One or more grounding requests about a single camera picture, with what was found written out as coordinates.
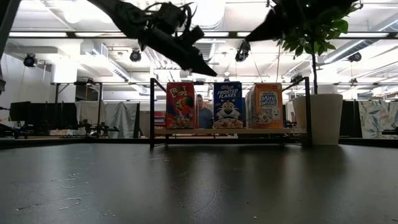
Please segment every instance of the table surface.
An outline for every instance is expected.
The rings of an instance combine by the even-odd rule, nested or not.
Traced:
[[[72,144],[0,151],[1,223],[398,223],[398,150]]]

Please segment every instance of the metal shelf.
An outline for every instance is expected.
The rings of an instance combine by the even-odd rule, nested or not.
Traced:
[[[305,134],[305,129],[156,129],[155,134]]]

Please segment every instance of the ceiling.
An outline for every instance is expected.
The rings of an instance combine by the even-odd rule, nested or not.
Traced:
[[[72,2],[69,0],[24,0],[19,7],[12,31],[106,32],[118,30],[99,9],[85,0],[80,2],[82,4],[80,9],[71,11]],[[155,0],[130,0],[128,2],[143,9]],[[188,1],[173,0],[172,2],[181,5]],[[204,30],[251,31],[264,20],[269,10],[269,8],[266,8],[266,1],[261,0],[196,0],[196,2],[198,10],[193,22],[200,25]],[[380,31],[379,25],[388,19],[394,19],[393,16],[396,16],[398,21],[398,0],[364,0],[363,2],[362,10],[354,12],[346,18],[349,22],[350,32]],[[109,57],[127,71],[134,80],[148,82],[150,77],[157,75],[161,82],[167,82],[175,76],[179,76],[178,70],[158,69],[157,62],[155,63],[154,59],[148,57],[145,52],[142,53],[140,62],[131,62],[129,60],[131,50],[139,47],[136,40],[94,39],[92,41],[96,45],[104,44],[109,50]],[[251,53],[244,62],[235,62],[234,60],[236,48],[241,40],[206,39],[204,41],[206,43],[202,45],[201,50],[212,50],[211,53],[214,54],[212,54],[210,62],[219,77],[214,79],[194,74],[190,77],[192,80],[222,81],[225,77],[224,74],[228,72],[231,80],[239,80],[244,83],[289,82],[290,77],[296,73],[301,73],[304,76],[311,76],[312,74],[308,55],[304,54],[294,59],[293,53],[283,50],[279,52],[279,48],[273,41],[251,43]],[[355,41],[357,40],[339,39],[332,40],[331,43],[338,50],[344,50],[348,45],[355,44]],[[80,39],[10,38],[8,45],[14,47],[15,45],[18,47],[56,47],[68,54],[71,59],[81,62],[82,66],[79,69],[78,76],[93,77],[98,81],[120,82],[119,77],[101,69],[103,65],[100,61],[87,62],[86,59],[83,59],[80,51],[82,42],[83,40]],[[330,65],[322,66],[322,70],[318,71],[319,82],[348,82],[353,77],[358,78],[359,82],[397,81],[398,65],[395,64],[397,62],[397,46],[398,40],[381,40],[359,51],[363,55],[360,62],[349,63],[343,58]],[[175,67],[172,62],[162,58],[161,55],[156,55],[156,57],[159,57],[158,59],[167,65]],[[92,67],[94,70],[104,73],[104,75],[92,72],[87,67]]]

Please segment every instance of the cereal box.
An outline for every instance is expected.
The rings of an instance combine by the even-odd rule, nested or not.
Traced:
[[[193,83],[168,83],[166,93],[166,128],[198,128],[197,95]]]
[[[282,85],[254,85],[245,98],[248,128],[283,128]]]
[[[214,84],[214,127],[243,128],[242,83]]]

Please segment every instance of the wall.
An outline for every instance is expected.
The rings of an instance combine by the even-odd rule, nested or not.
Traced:
[[[1,69],[6,83],[6,91],[0,95],[0,106],[9,108],[11,103],[31,101],[32,103],[54,102],[55,87],[50,85],[51,73],[41,68],[27,68],[23,61],[4,54]],[[0,118],[9,116],[8,111],[0,111]],[[7,121],[2,124],[13,125]]]

